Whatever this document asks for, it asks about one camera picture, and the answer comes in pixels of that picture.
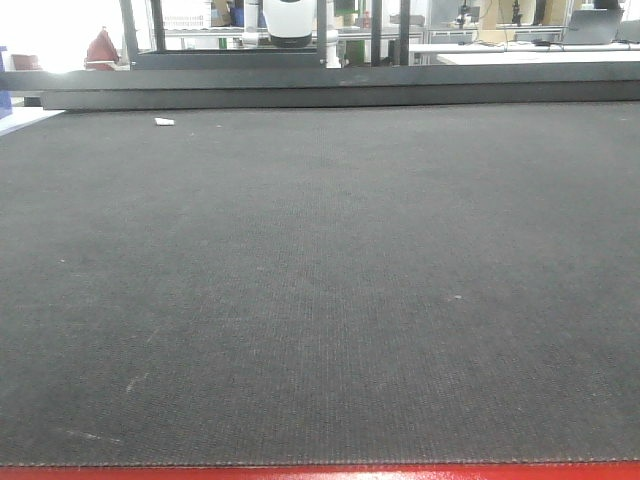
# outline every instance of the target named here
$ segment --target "white scrap of paper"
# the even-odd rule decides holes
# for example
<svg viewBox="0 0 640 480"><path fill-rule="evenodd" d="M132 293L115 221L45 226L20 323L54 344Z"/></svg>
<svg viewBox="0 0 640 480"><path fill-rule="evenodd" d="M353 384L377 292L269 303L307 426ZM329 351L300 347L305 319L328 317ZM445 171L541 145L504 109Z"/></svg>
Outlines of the white scrap of paper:
<svg viewBox="0 0 640 480"><path fill-rule="evenodd" d="M159 127L172 127L176 124L175 120L171 120L169 118L160 118L156 117L156 125Z"/></svg>

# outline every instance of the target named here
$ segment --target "black fabric surface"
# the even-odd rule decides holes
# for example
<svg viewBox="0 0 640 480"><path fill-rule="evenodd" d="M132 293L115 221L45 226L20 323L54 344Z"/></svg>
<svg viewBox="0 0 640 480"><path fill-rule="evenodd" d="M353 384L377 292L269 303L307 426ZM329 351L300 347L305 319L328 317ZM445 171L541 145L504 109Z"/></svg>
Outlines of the black fabric surface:
<svg viewBox="0 0 640 480"><path fill-rule="evenodd" d="M0 464L640 459L639 104L0 138Z"/></svg>

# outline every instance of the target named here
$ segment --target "red table edge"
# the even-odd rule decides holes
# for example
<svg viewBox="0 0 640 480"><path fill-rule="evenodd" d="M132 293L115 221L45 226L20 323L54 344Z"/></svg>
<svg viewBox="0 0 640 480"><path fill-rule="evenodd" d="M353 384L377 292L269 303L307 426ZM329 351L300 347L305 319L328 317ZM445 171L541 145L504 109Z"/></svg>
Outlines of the red table edge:
<svg viewBox="0 0 640 480"><path fill-rule="evenodd" d="M640 462L246 467L0 467L2 480L640 480Z"/></svg>

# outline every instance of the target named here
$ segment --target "white machine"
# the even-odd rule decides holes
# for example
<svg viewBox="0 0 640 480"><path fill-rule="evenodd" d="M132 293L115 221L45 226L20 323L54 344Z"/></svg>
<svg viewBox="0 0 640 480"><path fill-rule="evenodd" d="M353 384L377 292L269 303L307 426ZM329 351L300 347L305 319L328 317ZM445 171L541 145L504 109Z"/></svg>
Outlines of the white machine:
<svg viewBox="0 0 640 480"><path fill-rule="evenodd" d="M327 68L340 68L337 55L338 31L333 25L333 0L327 2ZM302 48L311 42L313 20L316 16L316 0L263 0L264 19L271 43L279 48ZM258 18L260 0L244 2L245 48L257 48L260 39Z"/></svg>

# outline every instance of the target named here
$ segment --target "black rod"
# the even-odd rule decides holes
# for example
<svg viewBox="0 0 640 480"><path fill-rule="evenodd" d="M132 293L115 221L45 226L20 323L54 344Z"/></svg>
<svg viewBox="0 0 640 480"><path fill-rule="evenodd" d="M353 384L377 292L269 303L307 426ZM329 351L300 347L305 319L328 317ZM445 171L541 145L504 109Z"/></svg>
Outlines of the black rod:
<svg viewBox="0 0 640 480"><path fill-rule="evenodd" d="M140 48L138 47L138 37L136 36L136 24L133 19L131 0L120 0L120 13L122 14L124 43L127 45L129 61L135 62L136 57L140 53Z"/></svg>
<svg viewBox="0 0 640 480"><path fill-rule="evenodd" d="M380 65L380 44L382 36L382 0L371 4L371 66Z"/></svg>
<svg viewBox="0 0 640 480"><path fill-rule="evenodd" d="M153 30L156 37L156 50L167 51L167 42L164 37L164 19L162 15L162 2L151 0L151 15L153 17Z"/></svg>
<svg viewBox="0 0 640 480"><path fill-rule="evenodd" d="M409 65L409 24L411 0L400 1L400 65Z"/></svg>
<svg viewBox="0 0 640 480"><path fill-rule="evenodd" d="M318 0L317 4L317 42L318 62L323 64L327 59L327 0Z"/></svg>

